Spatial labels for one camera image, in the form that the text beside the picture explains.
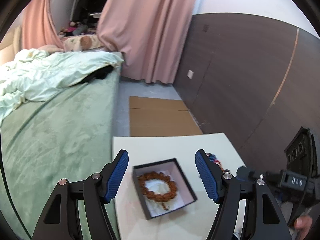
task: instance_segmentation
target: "finger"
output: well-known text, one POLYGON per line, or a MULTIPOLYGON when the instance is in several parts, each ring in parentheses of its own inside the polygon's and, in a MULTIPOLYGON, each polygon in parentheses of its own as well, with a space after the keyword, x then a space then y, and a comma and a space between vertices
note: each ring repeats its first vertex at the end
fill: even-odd
POLYGON ((302 240, 308 234, 312 225, 312 218, 309 216, 302 216, 296 219, 294 222, 294 228, 300 230, 300 237, 298 240, 302 240))

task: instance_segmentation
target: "mattress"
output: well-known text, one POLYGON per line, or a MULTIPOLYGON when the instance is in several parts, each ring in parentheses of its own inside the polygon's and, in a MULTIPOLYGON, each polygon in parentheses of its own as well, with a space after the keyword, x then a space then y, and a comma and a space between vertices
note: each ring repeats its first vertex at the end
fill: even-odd
MULTIPOLYGON (((120 68, 103 80, 70 87, 46 102, 28 102, 1 125, 1 147, 13 203, 32 235, 57 182, 84 180, 112 161, 112 116, 120 68)), ((13 231, 28 239, 0 179, 0 210, 13 231)), ((84 239, 90 239, 79 201, 84 239)), ((117 233, 114 203, 106 205, 117 233)))

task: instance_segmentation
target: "headboard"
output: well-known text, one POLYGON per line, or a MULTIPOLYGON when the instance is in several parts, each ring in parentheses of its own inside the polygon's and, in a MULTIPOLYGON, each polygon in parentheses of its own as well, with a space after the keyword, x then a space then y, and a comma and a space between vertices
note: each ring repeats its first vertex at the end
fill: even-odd
POLYGON ((9 31, 0 43, 0 65, 13 61, 20 51, 21 26, 9 31))

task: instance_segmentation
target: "bracelet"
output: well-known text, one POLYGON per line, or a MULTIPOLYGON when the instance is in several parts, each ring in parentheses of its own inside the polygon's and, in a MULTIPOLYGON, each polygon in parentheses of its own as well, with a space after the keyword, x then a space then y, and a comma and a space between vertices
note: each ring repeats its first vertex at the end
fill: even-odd
POLYGON ((145 195, 148 199, 152 199, 156 202, 162 202, 162 207, 164 210, 168 210, 164 205, 164 202, 168 202, 169 200, 173 199, 177 195, 177 186, 174 181, 170 179, 170 176, 165 176, 162 172, 157 173, 155 171, 150 173, 145 173, 138 177, 140 189, 143 195, 145 195), (161 195, 156 194, 154 191, 149 191, 146 187, 146 181, 151 179, 158 179, 164 181, 170 188, 170 191, 161 195))

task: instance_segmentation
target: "blue textured rubber pad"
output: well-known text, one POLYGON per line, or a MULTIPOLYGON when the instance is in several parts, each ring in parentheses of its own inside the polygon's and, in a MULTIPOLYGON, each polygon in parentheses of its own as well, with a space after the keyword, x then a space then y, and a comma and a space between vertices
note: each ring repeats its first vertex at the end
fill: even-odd
POLYGON ((124 176, 124 173, 128 167, 128 164, 129 164, 129 155, 127 152, 124 152, 122 154, 117 166, 113 170, 113 173, 111 174, 110 179, 108 180, 107 193, 104 196, 107 203, 109 203, 110 200, 116 196, 117 191, 120 186, 120 183, 121 183, 122 178, 124 176))
POLYGON ((213 199, 214 202, 217 202, 219 198, 217 193, 217 183, 209 171, 209 168, 202 158, 200 152, 196 152, 196 166, 208 197, 213 199))

